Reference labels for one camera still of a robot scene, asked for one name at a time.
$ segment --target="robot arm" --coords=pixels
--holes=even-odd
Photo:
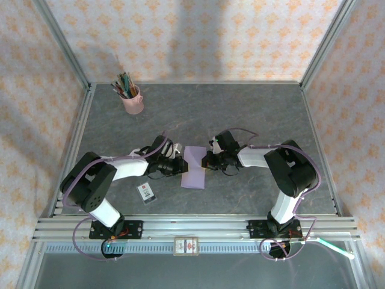
[[[103,161],[90,167],[68,198],[100,221],[111,235],[118,235],[123,229],[125,218],[105,199],[113,181],[129,176],[149,175],[157,170],[165,176],[178,175],[188,170],[187,163],[180,155],[181,145],[173,144],[170,140],[155,154],[146,157],[161,146],[164,139],[163,135],[159,135],[151,146],[132,151],[130,156],[133,158],[113,160],[112,157],[100,157],[94,152],[87,152],[63,180],[60,190],[65,193],[83,168],[92,161],[111,159],[112,161]]]
[[[290,149],[252,149],[240,147],[229,131],[216,135],[202,160],[202,167],[225,171],[227,166],[269,168],[280,189],[276,204],[268,213],[268,228],[274,234],[289,226],[294,219],[294,209],[301,197],[317,180],[316,171],[303,155]],[[283,145],[300,147],[293,140]]]

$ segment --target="pink cup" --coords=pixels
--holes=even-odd
[[[125,99],[120,97],[120,99],[123,101],[123,104],[125,105],[126,111],[129,114],[138,114],[142,112],[144,108],[144,104],[142,102],[143,97],[140,95],[140,89],[135,85],[135,88],[137,89],[138,94],[134,98]]]

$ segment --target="orange floral wallpaper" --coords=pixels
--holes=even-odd
[[[337,192],[385,286],[385,5],[357,4],[307,97]]]
[[[0,287],[14,288],[83,90],[31,0],[0,5]]]
[[[299,81],[342,0],[48,0],[87,78]]]

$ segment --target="metal bar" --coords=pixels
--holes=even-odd
[[[72,167],[75,165],[76,162],[76,156],[78,155],[81,138],[83,136],[85,124],[87,123],[88,114],[90,112],[92,99],[95,93],[95,84],[91,84],[91,87],[89,90],[87,90],[82,106],[80,108],[77,122],[75,129],[73,131],[73,135],[69,144],[68,152],[64,161],[64,167],[60,173],[58,184],[55,190],[55,196],[52,198],[49,212],[50,217],[53,215],[61,214],[61,211],[63,209],[63,204],[61,203],[61,192],[60,192],[60,183],[64,179],[64,177],[71,171]],[[57,209],[58,206],[58,200],[60,200],[60,209]]]
[[[327,220],[338,222],[355,222],[354,217],[338,217],[336,215],[299,215],[300,217],[317,217],[317,223]],[[80,222],[87,217],[85,214],[81,215],[63,215],[55,216],[54,218],[40,218],[38,222],[52,222],[52,223],[66,223],[66,222]],[[162,222],[238,222],[248,220],[266,220],[266,216],[255,215],[125,215],[128,220],[142,220],[145,222],[162,223]]]
[[[85,73],[83,72],[82,67],[80,66],[78,60],[76,59],[70,45],[68,44],[62,30],[60,29],[58,22],[56,21],[54,15],[52,14],[51,9],[49,8],[47,2],[45,0],[33,0],[33,2],[35,3],[42,18],[45,20],[46,24],[48,25],[52,35],[55,37],[55,40],[57,41],[59,47],[61,48],[65,58],[67,59],[74,73],[76,74],[76,77],[79,79],[83,87],[85,89],[88,89],[90,86],[90,83]]]
[[[79,119],[80,119],[80,116],[81,116],[81,113],[84,109],[84,105],[87,101],[87,94],[88,94],[88,89],[85,90],[84,92],[84,97],[83,97],[83,100],[82,100],[82,104],[79,108],[79,111],[77,113],[77,116],[76,116],[76,125],[75,125],[75,128],[72,132],[72,135],[71,135],[71,141],[70,141],[70,147],[68,148],[67,152],[66,152],[66,156],[64,157],[64,166],[62,167],[61,171],[60,171],[60,174],[59,174],[59,180],[58,180],[58,184],[56,185],[56,189],[55,189],[55,194],[54,194],[54,197],[51,199],[51,202],[49,204],[49,215],[52,216],[52,214],[54,213],[54,209],[55,209],[55,206],[57,204],[57,198],[58,198],[58,195],[60,193],[60,183],[61,183],[61,180],[64,178],[65,176],[65,171],[66,171],[66,167],[67,167],[67,163],[68,163],[68,158],[71,154],[71,147],[72,147],[72,143],[73,143],[73,140],[75,139],[75,135],[76,135],[76,132],[78,130],[78,126],[79,126]]]
[[[31,260],[32,260],[32,255],[34,253],[35,247],[36,247],[36,243],[31,242],[29,244],[29,249],[28,249],[28,252],[26,254],[24,264],[23,264],[22,270],[21,270],[20,275],[19,275],[19,280],[17,281],[17,284],[16,284],[16,289],[22,288],[23,284],[25,283],[25,278],[28,274],[28,271],[31,268]]]
[[[350,251],[355,256],[353,260],[350,260],[350,265],[353,271],[354,279],[356,280],[357,287],[359,289],[376,289],[377,286],[375,284],[373,273],[366,257],[362,242],[346,241],[345,246],[347,251]]]
[[[30,289],[35,287],[40,266],[43,261],[46,243],[31,243],[31,247],[32,251],[30,259],[28,260],[28,263],[26,263],[27,269],[20,275],[16,288]]]
[[[39,219],[33,241],[71,241],[75,226],[85,216],[61,216]],[[352,217],[318,216],[312,237],[326,240],[359,240],[357,226]],[[128,219],[144,220],[141,240],[129,242],[173,241],[174,237],[193,235],[201,241],[227,242],[250,241],[246,229],[248,220],[265,220],[258,216],[130,216]],[[306,234],[312,220],[301,221],[303,233]],[[82,224],[76,239],[88,240],[91,222]]]
[[[326,159],[325,150],[324,150],[323,145],[320,142],[318,130],[317,130],[316,126],[314,125],[314,121],[313,121],[314,118],[313,118],[312,110],[310,109],[309,104],[307,103],[306,92],[304,92],[304,91],[302,91],[302,98],[303,98],[303,101],[305,103],[305,108],[307,111],[307,115],[309,117],[310,126],[312,127],[315,143],[317,145],[317,149],[318,149],[318,152],[320,154],[322,168],[325,172],[325,178],[326,178],[326,182],[327,182],[327,185],[329,188],[329,192],[331,194],[331,198],[334,202],[334,206],[337,210],[338,215],[343,216],[342,201],[337,194],[337,188],[336,188],[335,183],[333,182],[331,169],[330,169],[329,163],[327,162],[327,159]]]
[[[36,229],[38,230],[48,230],[48,229],[74,229],[74,224],[76,223],[38,223],[36,226]],[[310,222],[301,222],[302,227],[306,228],[310,226]],[[245,225],[247,225],[247,222],[234,222],[234,223],[195,223],[192,225],[189,225],[187,223],[147,223],[145,224],[145,229],[146,230],[156,230],[156,229],[161,229],[161,230],[177,230],[177,229],[212,229],[212,228],[217,228],[217,229],[244,229]],[[318,225],[318,228],[351,228],[351,229],[357,229],[357,226],[354,222],[320,222]],[[80,225],[79,230],[82,229],[90,229],[90,224],[89,223],[83,223]]]
[[[326,55],[333,47],[334,41],[337,39],[341,29],[343,28],[343,25],[349,18],[349,15],[356,3],[357,0],[344,0],[344,2],[341,3],[327,32],[325,33],[321,44],[318,46],[318,49],[315,52],[315,55],[311,60],[309,67],[306,69],[305,74],[300,82],[302,90],[307,90],[317,71],[321,68]]]
[[[100,246],[91,242],[82,242],[79,246],[84,253],[100,253]],[[172,254],[174,252],[174,244],[170,242],[156,243],[119,243],[115,244],[115,250],[121,253],[144,253],[144,254]],[[263,244],[264,252],[270,251],[268,242]],[[55,242],[47,246],[46,253],[77,253],[73,244],[68,242]],[[216,253],[259,253],[259,243],[250,241],[247,243],[199,243],[199,254],[216,254]]]
[[[255,81],[136,81],[136,84],[292,84],[299,85],[294,80],[255,80]],[[97,82],[97,84],[110,84],[110,82]]]

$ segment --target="white label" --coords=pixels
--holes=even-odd
[[[177,256],[196,256],[199,254],[197,238],[175,238],[174,255]]]
[[[137,189],[138,189],[139,194],[142,197],[145,205],[156,200],[156,196],[154,195],[153,191],[151,190],[148,182],[145,182],[143,185],[138,186]]]

